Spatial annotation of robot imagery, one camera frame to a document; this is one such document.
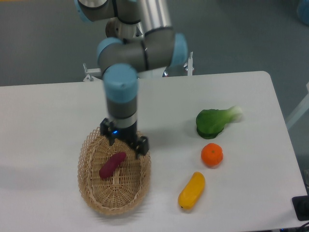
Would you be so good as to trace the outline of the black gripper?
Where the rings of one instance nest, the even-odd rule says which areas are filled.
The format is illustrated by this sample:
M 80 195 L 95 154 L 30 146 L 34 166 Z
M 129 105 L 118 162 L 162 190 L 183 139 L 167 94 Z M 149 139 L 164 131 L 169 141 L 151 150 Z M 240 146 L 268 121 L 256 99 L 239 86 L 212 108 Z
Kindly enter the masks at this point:
M 109 141 L 109 146 L 112 146 L 116 139 L 126 143 L 131 148 L 136 148 L 136 159 L 140 156 L 145 156 L 149 151 L 148 137 L 137 136 L 137 122 L 129 127 L 118 127 L 114 122 L 104 118 L 100 123 L 100 135 L 105 136 Z

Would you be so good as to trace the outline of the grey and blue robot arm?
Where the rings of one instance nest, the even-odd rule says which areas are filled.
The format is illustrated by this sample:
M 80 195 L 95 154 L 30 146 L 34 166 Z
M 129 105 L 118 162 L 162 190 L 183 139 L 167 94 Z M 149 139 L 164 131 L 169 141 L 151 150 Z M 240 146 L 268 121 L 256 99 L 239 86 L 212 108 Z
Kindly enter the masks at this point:
M 146 155 L 148 138 L 137 133 L 138 74 L 184 64 L 185 36 L 173 30 L 165 0 L 77 0 L 75 7 L 84 21 L 120 23 L 97 46 L 108 110 L 100 134 L 110 144 L 120 140 L 137 156 Z

